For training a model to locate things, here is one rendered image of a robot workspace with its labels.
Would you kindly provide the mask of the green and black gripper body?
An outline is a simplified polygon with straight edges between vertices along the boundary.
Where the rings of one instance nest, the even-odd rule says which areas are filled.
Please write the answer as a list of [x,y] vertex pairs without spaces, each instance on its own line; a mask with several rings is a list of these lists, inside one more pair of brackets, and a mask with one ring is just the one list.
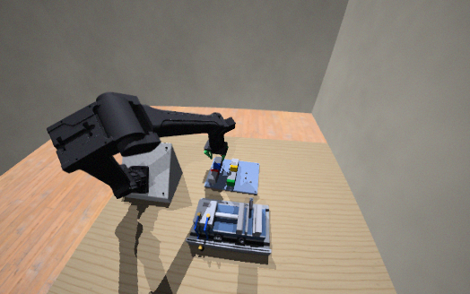
[[[210,140],[210,143],[209,143],[209,140]],[[224,144],[222,145],[222,137],[215,141],[211,139],[209,140],[207,140],[205,144],[205,147],[204,147],[205,150],[211,151],[212,154],[226,155],[226,152],[228,150],[228,148],[226,147],[228,146],[228,143],[224,142]]]

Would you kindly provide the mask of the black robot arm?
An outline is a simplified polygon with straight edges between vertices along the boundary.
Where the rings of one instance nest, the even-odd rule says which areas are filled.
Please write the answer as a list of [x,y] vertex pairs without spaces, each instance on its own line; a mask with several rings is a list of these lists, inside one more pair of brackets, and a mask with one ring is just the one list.
[[161,137],[187,134],[208,134],[214,141],[222,137],[223,145],[224,135],[234,128],[233,118],[224,119],[221,113],[157,109],[141,104],[137,96],[105,92],[47,131],[64,172],[82,170],[109,185],[119,199],[133,192],[149,192],[149,167],[120,164],[124,172],[114,155],[151,152],[159,146]]

